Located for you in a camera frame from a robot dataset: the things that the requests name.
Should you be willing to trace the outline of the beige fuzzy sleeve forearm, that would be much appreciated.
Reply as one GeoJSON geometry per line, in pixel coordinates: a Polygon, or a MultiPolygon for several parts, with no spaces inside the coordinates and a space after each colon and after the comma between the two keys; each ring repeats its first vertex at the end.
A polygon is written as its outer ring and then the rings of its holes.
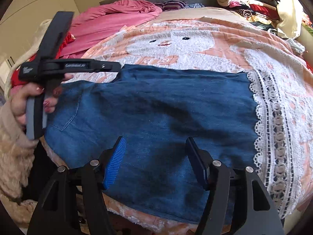
{"type": "Polygon", "coordinates": [[[39,141],[29,140],[16,121],[12,100],[1,106],[1,202],[18,226],[29,225],[48,176],[40,172],[36,157],[48,164],[47,157],[35,151],[39,141]]]}

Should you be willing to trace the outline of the left hand painted nails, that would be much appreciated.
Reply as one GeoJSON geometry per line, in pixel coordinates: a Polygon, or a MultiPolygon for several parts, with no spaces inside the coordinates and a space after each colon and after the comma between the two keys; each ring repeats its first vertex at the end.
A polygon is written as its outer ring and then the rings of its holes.
{"type": "MultiPolygon", "coordinates": [[[[17,123],[22,127],[25,127],[27,123],[27,99],[41,94],[45,94],[45,88],[32,82],[16,88],[14,94],[12,94],[11,110],[17,123]]],[[[58,84],[54,83],[48,88],[48,96],[43,101],[43,110],[45,113],[51,114],[55,111],[58,98],[61,94],[62,86],[59,82],[58,84]]]]}

